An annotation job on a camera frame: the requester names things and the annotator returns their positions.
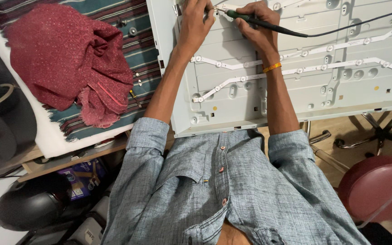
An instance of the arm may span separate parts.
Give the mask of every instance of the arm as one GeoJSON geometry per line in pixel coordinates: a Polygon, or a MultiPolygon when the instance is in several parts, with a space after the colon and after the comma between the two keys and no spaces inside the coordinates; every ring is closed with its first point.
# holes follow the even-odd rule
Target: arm
{"type": "MultiPolygon", "coordinates": [[[[256,14],[260,20],[279,25],[279,14],[269,9],[263,1],[249,3],[243,8],[238,8],[237,12],[240,14],[256,14]]],[[[258,51],[263,60],[264,67],[269,67],[280,62],[277,49],[277,32],[263,27],[252,29],[249,24],[241,18],[237,18],[236,23],[240,31],[258,51]]],[[[299,122],[297,121],[293,104],[288,95],[281,67],[268,71],[266,75],[267,124],[269,126],[270,135],[298,130],[299,122]]]]}
{"type": "MultiPolygon", "coordinates": [[[[279,25],[279,14],[263,1],[249,3],[237,12],[254,13],[259,19],[279,25]]],[[[279,62],[278,33],[264,28],[254,30],[243,19],[236,22],[260,54],[264,67],[279,62]]],[[[342,242],[367,244],[323,172],[314,163],[308,137],[299,130],[280,67],[267,72],[267,123],[271,135],[268,140],[270,162],[278,167],[342,242]]]]}
{"type": "Polygon", "coordinates": [[[206,35],[214,24],[214,9],[210,0],[188,0],[184,5],[181,31],[176,47],[160,84],[155,90],[145,117],[170,122],[178,87],[188,62],[202,45],[206,35]],[[208,18],[203,22],[204,9],[208,9],[208,18]]]}
{"type": "Polygon", "coordinates": [[[210,0],[188,0],[180,37],[143,118],[131,131],[122,169],[110,195],[102,244],[126,244],[151,199],[163,165],[168,123],[184,70],[214,23],[210,0]],[[210,8],[203,22],[204,8],[210,8]]]}

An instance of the man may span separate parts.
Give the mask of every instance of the man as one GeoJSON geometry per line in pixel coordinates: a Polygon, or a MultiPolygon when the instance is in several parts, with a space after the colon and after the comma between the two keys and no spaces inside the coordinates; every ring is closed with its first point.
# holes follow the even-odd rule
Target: man
{"type": "MultiPolygon", "coordinates": [[[[237,12],[280,20],[262,1],[237,12]]],[[[185,3],[166,72],[128,141],[103,244],[368,244],[314,164],[280,67],[267,71],[270,162],[257,130],[179,138],[162,157],[179,83],[213,13],[210,0],[185,3]]],[[[280,62],[278,33],[236,23],[264,67],[280,62]]]]}

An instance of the screwdriver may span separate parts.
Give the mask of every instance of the screwdriver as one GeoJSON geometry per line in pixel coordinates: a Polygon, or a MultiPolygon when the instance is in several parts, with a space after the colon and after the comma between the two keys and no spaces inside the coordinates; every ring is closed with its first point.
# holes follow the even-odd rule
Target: screwdriver
{"type": "Polygon", "coordinates": [[[137,101],[137,99],[136,99],[137,96],[135,95],[135,93],[133,92],[132,89],[129,91],[129,94],[130,94],[131,97],[135,100],[135,103],[137,103],[137,105],[139,106],[139,108],[141,109],[141,108],[142,108],[142,105],[137,101]]]}
{"type": "Polygon", "coordinates": [[[272,31],[276,31],[276,32],[279,32],[279,33],[282,33],[282,34],[297,36],[297,37],[308,37],[308,35],[306,35],[306,34],[298,33],[298,32],[295,32],[295,31],[291,31],[291,30],[288,30],[288,29],[283,28],[281,26],[270,24],[267,21],[263,21],[263,20],[258,20],[258,19],[252,18],[249,15],[239,14],[239,13],[237,13],[234,10],[221,10],[221,9],[219,9],[219,10],[225,12],[225,14],[227,16],[231,17],[231,18],[234,18],[234,19],[242,18],[243,20],[245,20],[248,23],[259,25],[261,27],[264,27],[264,28],[272,30],[272,31]]]}

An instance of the striped blanket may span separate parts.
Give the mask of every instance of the striped blanket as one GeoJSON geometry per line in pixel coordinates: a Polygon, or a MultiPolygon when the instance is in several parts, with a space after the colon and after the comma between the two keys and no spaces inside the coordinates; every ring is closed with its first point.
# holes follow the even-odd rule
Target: striped blanket
{"type": "Polygon", "coordinates": [[[158,50],[152,35],[151,22],[145,0],[0,0],[0,30],[28,13],[38,3],[67,4],[91,19],[101,20],[116,26],[120,17],[127,20],[127,25],[119,28],[123,34],[122,51],[134,74],[133,91],[142,105],[138,107],[135,100],[128,96],[128,111],[121,115],[120,120],[106,129],[86,126],[79,119],[80,107],[73,104],[60,112],[46,107],[50,112],[50,120],[58,122],[67,141],[74,141],[101,132],[112,130],[134,123],[143,116],[144,110],[161,80],[160,68],[157,60],[158,50]],[[135,27],[138,34],[128,36],[129,28],[135,27]]]}

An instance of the shirt sleeve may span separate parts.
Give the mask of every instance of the shirt sleeve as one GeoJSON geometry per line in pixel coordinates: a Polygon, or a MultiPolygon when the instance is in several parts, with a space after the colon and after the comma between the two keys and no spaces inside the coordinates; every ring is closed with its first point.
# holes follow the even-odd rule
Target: shirt sleeve
{"type": "Polygon", "coordinates": [[[270,162],[331,227],[344,244],[369,244],[320,168],[302,130],[269,137],[270,162]]]}
{"type": "Polygon", "coordinates": [[[131,239],[160,174],[168,131],[169,126],[157,119],[135,122],[110,194],[102,244],[127,244],[131,239]]]}

